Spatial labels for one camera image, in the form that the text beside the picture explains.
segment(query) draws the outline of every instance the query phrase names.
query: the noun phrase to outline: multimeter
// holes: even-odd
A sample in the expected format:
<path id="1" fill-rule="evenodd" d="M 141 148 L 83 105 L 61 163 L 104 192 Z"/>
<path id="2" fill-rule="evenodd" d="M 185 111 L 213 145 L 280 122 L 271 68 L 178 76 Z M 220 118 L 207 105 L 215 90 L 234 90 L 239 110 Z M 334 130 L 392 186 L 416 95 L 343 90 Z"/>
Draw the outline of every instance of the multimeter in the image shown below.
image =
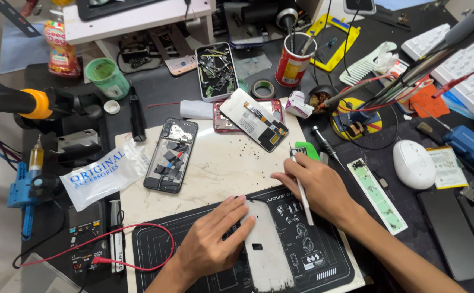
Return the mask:
<path id="1" fill-rule="evenodd" d="M 70 248 L 103 235 L 106 232 L 105 203 L 97 201 L 78 212 L 74 206 L 69 209 Z M 106 239 L 98 239 L 71 252 L 72 275 L 78 277 L 85 270 L 98 270 L 101 264 L 92 264 L 96 256 L 110 258 Z"/>

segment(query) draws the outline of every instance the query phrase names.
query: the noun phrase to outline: red can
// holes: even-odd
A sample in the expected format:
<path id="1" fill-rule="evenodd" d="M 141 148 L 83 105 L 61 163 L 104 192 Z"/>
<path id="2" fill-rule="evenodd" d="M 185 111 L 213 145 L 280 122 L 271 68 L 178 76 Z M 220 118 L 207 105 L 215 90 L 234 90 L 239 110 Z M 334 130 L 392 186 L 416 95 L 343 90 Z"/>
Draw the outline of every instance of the red can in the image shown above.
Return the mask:
<path id="1" fill-rule="evenodd" d="M 282 48 L 282 54 L 280 55 L 279 66 L 275 72 L 275 79 L 277 82 L 287 88 L 299 85 L 302 76 L 304 76 L 304 73 L 306 72 L 307 65 L 309 64 L 311 57 L 315 55 L 315 49 L 317 48 L 317 42 L 313 39 L 314 45 L 310 45 L 308 50 L 308 52 L 311 52 L 310 54 L 304 56 L 295 55 L 287 48 L 290 37 L 291 36 L 287 36 L 284 39 L 284 47 Z M 308 38 L 309 36 L 303 32 L 296 33 L 296 39 L 304 40 L 303 43 L 305 43 Z"/>

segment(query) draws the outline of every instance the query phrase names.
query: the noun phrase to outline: plastic bottle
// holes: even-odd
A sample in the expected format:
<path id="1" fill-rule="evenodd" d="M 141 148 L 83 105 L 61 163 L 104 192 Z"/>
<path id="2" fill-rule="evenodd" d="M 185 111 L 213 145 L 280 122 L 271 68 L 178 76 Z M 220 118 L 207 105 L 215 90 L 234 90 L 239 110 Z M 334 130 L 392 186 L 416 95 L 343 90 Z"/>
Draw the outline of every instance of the plastic bottle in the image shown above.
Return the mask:
<path id="1" fill-rule="evenodd" d="M 65 40 L 64 13 L 59 5 L 52 5 L 50 12 L 52 19 L 48 20 L 43 32 L 45 40 L 49 43 L 49 72 L 62 77 L 79 77 L 81 67 L 77 61 L 76 48 Z"/>

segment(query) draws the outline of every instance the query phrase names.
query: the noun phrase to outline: white mouse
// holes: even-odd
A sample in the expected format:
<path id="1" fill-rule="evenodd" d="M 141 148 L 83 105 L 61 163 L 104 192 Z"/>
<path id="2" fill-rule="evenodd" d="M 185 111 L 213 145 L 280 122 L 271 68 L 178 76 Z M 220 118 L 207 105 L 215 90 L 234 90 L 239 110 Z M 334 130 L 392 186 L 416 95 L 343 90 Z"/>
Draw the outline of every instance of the white mouse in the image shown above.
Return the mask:
<path id="1" fill-rule="evenodd" d="M 394 168 L 403 184 L 427 189 L 436 180 L 436 167 L 427 150 L 412 140 L 401 140 L 393 148 Z"/>

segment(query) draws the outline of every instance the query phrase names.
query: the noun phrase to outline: syringe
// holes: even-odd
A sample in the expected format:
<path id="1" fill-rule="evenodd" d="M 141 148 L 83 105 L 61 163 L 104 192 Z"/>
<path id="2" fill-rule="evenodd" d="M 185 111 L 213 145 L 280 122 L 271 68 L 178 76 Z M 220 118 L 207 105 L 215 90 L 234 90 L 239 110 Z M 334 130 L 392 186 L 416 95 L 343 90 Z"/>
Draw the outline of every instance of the syringe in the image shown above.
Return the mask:
<path id="1" fill-rule="evenodd" d="M 34 178 L 42 173 L 43 149 L 42 142 L 40 141 L 41 138 L 42 135 L 39 135 L 38 142 L 31 150 L 31 157 L 29 158 L 29 174 L 31 175 L 31 178 Z"/>

